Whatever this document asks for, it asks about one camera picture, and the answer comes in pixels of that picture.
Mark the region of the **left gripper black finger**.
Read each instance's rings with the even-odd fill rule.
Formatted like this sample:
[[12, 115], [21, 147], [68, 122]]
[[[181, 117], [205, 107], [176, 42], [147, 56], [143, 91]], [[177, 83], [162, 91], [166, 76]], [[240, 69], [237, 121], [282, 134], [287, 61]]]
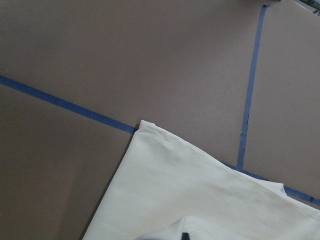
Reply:
[[181, 240], [190, 240], [190, 235], [188, 232], [183, 232], [181, 235]]

